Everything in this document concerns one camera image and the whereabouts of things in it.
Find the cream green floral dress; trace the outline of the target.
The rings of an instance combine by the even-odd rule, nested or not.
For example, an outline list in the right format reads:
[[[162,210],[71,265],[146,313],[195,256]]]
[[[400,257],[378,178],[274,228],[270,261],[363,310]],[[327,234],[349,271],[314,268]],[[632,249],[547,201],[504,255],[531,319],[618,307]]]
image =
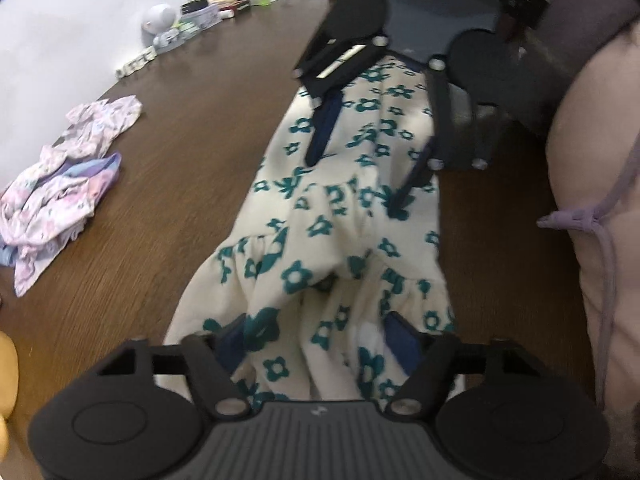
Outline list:
[[[424,78],[384,58],[345,90],[317,165],[299,91],[273,133],[234,226],[191,278],[165,337],[245,318],[233,381],[271,400],[387,403],[407,379],[388,348],[392,312],[428,334],[454,329],[437,262],[436,183],[388,205],[433,133]]]

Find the person pink clothing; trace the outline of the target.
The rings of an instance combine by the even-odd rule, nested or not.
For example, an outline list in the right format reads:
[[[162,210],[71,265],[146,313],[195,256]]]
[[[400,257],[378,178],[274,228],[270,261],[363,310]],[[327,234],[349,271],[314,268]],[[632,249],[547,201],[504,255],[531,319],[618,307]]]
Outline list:
[[[570,234],[608,466],[639,470],[639,0],[551,0],[521,50],[526,122],[551,120],[547,160]]]

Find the white astronaut figurine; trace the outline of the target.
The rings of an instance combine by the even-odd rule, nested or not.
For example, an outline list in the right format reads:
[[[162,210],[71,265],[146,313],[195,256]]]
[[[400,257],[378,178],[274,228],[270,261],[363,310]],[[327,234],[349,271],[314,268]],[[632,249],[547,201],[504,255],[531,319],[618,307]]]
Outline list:
[[[168,3],[154,4],[146,9],[141,18],[142,44],[166,50],[179,36],[175,24],[177,11]]]

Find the yellow ceramic mug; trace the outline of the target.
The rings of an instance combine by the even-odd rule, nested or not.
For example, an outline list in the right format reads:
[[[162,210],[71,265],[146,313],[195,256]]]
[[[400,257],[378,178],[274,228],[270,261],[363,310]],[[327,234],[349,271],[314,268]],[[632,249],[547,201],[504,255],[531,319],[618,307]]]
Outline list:
[[[0,333],[0,460],[4,460],[10,445],[6,421],[14,410],[19,380],[15,344],[7,334]]]

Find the pink purple patterned garment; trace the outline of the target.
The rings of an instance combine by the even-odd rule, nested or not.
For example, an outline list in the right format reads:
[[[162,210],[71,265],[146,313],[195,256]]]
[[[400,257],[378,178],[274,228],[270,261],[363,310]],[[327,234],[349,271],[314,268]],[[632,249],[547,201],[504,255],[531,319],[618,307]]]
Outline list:
[[[14,270],[16,296],[35,285],[94,216],[122,163],[111,145],[141,113],[136,96],[72,108],[64,132],[3,191],[1,264]]]

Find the white letter block row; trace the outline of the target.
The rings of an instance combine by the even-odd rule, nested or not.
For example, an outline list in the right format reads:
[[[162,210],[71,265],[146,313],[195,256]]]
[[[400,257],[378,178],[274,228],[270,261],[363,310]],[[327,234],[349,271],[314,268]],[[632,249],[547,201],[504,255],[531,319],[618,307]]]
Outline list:
[[[142,70],[143,67],[153,62],[157,58],[157,52],[153,46],[145,48],[138,56],[132,61],[125,63],[123,66],[116,68],[115,77],[117,79],[124,79],[131,76],[135,72]]]

